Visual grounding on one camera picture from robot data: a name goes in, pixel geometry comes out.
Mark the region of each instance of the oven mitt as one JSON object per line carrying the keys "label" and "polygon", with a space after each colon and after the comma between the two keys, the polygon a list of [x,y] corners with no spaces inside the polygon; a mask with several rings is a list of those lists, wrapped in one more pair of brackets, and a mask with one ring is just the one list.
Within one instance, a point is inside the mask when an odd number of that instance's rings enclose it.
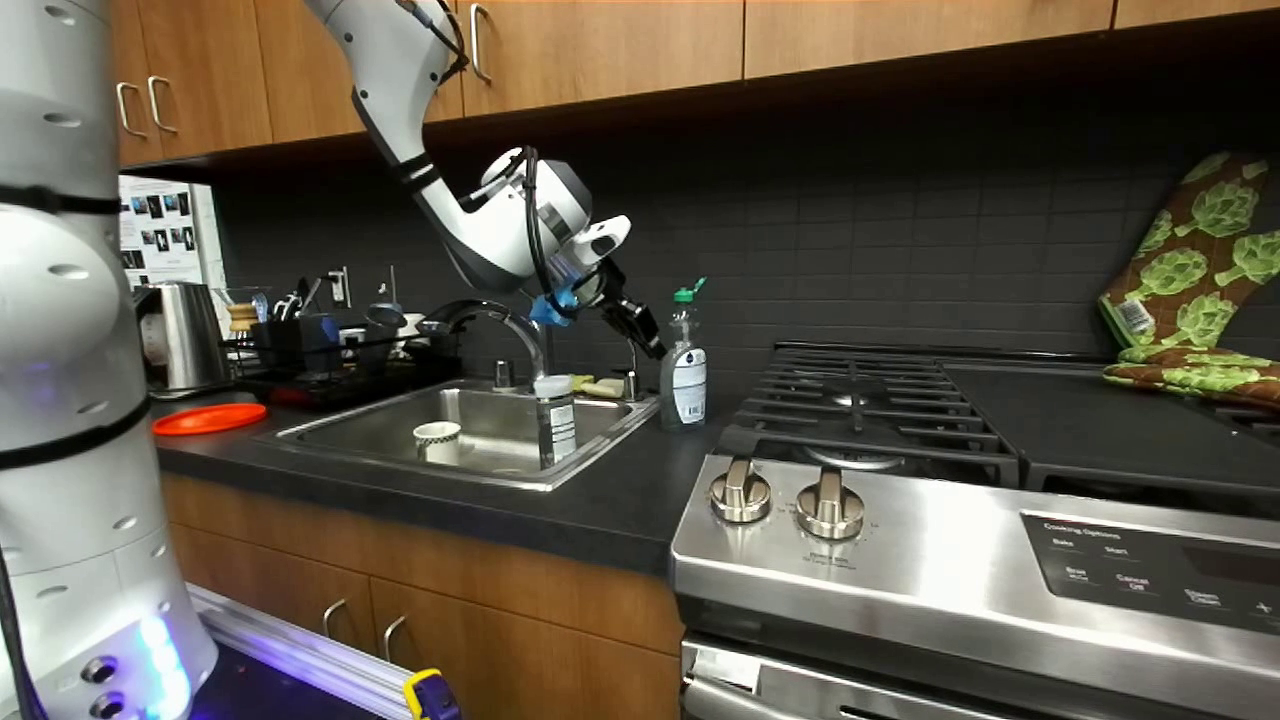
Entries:
{"label": "oven mitt", "polygon": [[1106,380],[1280,411],[1280,362],[1227,349],[1122,351]]}
{"label": "oven mitt", "polygon": [[1238,309],[1273,274],[1280,274],[1277,171],[1261,156],[1216,150],[1156,210],[1101,309],[1122,349],[1216,349]]}

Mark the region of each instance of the cable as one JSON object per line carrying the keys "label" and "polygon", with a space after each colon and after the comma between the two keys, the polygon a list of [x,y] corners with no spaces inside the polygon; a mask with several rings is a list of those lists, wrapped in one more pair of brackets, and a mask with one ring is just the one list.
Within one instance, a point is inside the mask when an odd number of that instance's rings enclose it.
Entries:
{"label": "cable", "polygon": [[8,653],[8,667],[13,667],[13,696],[17,696],[22,720],[47,720],[41,693],[38,693],[38,678],[32,678],[32,667],[28,667],[28,654],[26,654],[26,632],[17,618],[17,597],[8,584],[3,551],[0,551],[0,629],[3,629],[3,653]]}

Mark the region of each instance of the kitchen sink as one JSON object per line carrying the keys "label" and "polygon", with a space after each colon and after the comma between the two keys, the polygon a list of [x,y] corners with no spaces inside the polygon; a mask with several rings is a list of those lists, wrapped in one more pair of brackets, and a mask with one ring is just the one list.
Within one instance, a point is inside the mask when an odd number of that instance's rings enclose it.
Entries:
{"label": "kitchen sink", "polygon": [[289,453],[442,481],[551,490],[656,416],[656,398],[558,406],[525,388],[447,380],[276,431]]}

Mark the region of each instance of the stove knob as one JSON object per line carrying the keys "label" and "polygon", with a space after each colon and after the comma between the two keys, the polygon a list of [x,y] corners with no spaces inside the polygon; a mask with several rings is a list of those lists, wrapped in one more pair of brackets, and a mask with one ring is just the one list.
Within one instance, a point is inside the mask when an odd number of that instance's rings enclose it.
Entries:
{"label": "stove knob", "polygon": [[725,525],[762,525],[768,514],[768,481],[750,459],[732,459],[709,487],[712,508]]}
{"label": "stove knob", "polygon": [[807,537],[846,545],[864,526],[864,498],[846,487],[837,468],[824,468],[824,477],[795,494],[795,519]]}

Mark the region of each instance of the blue light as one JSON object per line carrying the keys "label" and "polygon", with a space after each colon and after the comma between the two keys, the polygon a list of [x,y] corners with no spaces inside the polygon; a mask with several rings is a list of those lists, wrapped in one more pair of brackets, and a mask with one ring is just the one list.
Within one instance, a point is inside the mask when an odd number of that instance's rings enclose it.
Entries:
{"label": "blue light", "polygon": [[183,658],[176,654],[176,645],[170,637],[170,625],[160,617],[139,618],[149,674],[156,674],[151,703],[146,708],[149,720],[174,720],[183,716],[192,703],[192,678]]}

